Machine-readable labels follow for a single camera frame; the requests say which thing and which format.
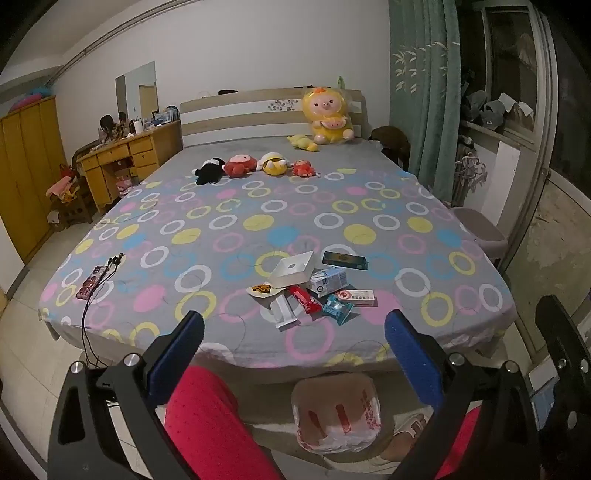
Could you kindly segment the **orange snack bag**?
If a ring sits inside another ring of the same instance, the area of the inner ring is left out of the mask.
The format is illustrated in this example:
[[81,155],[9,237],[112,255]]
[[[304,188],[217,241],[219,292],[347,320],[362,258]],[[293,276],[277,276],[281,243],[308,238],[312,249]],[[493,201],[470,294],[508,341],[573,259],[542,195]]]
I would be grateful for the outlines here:
[[273,287],[269,282],[261,283],[246,288],[246,293],[256,299],[269,299],[276,297],[276,295],[282,294],[284,291],[283,287]]

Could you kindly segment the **white paper wrapper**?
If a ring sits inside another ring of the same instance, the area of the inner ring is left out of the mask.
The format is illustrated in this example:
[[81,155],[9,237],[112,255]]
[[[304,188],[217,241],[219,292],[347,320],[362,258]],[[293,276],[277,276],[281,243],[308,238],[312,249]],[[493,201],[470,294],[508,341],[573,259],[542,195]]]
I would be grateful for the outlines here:
[[270,303],[270,311],[276,319],[276,329],[283,331],[301,325],[304,317],[304,307],[294,299],[294,296],[277,295]]

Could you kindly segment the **blue white carton box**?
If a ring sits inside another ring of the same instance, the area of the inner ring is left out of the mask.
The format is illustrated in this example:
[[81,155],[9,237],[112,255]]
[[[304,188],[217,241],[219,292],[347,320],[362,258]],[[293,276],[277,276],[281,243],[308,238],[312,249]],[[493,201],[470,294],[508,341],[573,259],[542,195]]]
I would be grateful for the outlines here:
[[348,285],[346,270],[342,267],[332,266],[312,273],[307,283],[307,289],[318,298],[324,298]]

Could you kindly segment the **dark green box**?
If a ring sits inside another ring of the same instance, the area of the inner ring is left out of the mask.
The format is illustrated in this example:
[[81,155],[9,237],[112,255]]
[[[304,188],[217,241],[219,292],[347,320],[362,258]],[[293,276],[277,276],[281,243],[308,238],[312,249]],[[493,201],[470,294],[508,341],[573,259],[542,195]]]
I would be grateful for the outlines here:
[[322,262],[325,265],[355,270],[367,270],[369,268],[369,262],[366,257],[335,251],[325,251],[322,253]]

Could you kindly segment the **dark brown chair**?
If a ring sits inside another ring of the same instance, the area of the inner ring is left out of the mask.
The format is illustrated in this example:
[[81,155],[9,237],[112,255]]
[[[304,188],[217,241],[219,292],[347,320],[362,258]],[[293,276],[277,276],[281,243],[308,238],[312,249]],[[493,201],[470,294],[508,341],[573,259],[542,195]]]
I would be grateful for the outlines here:
[[405,133],[394,126],[382,126],[370,132],[370,141],[382,146],[382,153],[403,170],[408,171],[411,144]]

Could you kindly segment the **red trouser leg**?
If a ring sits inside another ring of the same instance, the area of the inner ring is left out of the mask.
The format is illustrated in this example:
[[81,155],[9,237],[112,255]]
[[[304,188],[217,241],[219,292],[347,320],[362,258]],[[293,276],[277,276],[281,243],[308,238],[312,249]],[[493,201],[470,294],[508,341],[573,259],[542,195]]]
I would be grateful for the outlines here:
[[481,407],[478,406],[473,408],[465,416],[453,446],[436,476],[437,479],[442,479],[443,477],[454,473],[459,468],[475,431],[480,411]]
[[235,395],[202,367],[185,370],[166,405],[164,427],[201,479],[281,477],[240,419]]

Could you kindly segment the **wall mirror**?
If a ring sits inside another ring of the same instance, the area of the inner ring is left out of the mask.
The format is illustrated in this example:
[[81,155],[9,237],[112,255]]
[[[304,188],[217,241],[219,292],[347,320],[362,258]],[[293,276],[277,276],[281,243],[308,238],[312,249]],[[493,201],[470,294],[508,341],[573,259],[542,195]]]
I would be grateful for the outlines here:
[[115,78],[117,111],[127,121],[149,119],[159,110],[155,62]]

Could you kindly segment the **large yellow plush doll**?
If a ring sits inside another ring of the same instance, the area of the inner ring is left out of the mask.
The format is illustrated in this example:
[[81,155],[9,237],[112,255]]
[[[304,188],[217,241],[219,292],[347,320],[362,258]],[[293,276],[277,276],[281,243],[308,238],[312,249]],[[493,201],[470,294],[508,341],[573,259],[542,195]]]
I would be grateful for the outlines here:
[[355,138],[348,102],[338,90],[325,87],[309,90],[303,98],[303,112],[318,145],[348,142]]

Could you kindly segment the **red snack wrapper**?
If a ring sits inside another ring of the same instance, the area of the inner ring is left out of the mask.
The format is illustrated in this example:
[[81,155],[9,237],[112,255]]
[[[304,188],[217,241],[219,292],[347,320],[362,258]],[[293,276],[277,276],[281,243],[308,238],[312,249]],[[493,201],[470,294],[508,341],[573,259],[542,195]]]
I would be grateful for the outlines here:
[[318,302],[311,294],[308,293],[307,289],[304,289],[300,285],[291,285],[288,287],[290,294],[297,299],[297,302],[304,307],[305,313],[308,315],[315,314],[322,311],[322,304]]

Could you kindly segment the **teal snack packet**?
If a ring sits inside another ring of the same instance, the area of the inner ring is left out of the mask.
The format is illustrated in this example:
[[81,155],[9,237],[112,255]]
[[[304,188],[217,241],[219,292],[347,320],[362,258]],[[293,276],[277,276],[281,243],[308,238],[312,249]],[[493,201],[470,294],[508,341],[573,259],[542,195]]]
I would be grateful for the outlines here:
[[339,299],[335,294],[329,295],[322,307],[322,313],[334,319],[339,326],[342,326],[348,321],[349,314],[352,311],[353,304]]

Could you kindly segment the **wooden desk with drawers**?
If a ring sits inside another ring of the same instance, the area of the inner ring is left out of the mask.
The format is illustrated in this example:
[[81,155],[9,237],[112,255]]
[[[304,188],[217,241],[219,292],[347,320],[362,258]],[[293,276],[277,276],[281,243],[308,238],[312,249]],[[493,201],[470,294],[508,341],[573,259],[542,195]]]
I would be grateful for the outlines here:
[[145,180],[182,150],[179,121],[102,146],[81,157],[80,164],[95,206],[104,213],[118,197],[115,168],[129,165],[130,177]]

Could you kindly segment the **trash bin with plastic bag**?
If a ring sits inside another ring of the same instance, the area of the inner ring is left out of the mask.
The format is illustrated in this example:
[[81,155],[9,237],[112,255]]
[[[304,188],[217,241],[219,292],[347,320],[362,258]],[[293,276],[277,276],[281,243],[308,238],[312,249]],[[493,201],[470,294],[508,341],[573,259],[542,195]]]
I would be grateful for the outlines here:
[[297,442],[308,452],[358,453],[382,430],[375,384],[363,373],[341,373],[297,382],[291,393]]

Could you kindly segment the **wooden chair with clothes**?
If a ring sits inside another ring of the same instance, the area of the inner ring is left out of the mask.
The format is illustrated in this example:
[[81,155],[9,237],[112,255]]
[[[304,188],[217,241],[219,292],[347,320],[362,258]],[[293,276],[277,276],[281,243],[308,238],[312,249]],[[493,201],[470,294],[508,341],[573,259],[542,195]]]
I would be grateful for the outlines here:
[[48,223],[56,230],[92,223],[96,210],[86,178],[70,166],[60,165],[60,179],[45,193],[50,202]]

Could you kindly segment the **white red cigarette box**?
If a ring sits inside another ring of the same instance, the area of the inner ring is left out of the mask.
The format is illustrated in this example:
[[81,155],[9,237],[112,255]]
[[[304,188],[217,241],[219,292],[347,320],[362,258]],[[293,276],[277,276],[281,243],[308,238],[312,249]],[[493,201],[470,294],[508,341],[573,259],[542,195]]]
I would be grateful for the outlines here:
[[335,293],[335,296],[339,301],[358,307],[374,307],[377,304],[373,290],[342,289]]

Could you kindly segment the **yellow white plush toy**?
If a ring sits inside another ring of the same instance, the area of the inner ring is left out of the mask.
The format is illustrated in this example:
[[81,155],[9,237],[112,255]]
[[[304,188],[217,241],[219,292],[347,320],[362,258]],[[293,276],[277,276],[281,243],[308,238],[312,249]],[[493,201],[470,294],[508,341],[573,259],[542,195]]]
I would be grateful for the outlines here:
[[279,152],[269,152],[263,155],[257,161],[256,170],[263,171],[267,175],[276,177],[287,173],[288,165],[287,159]]

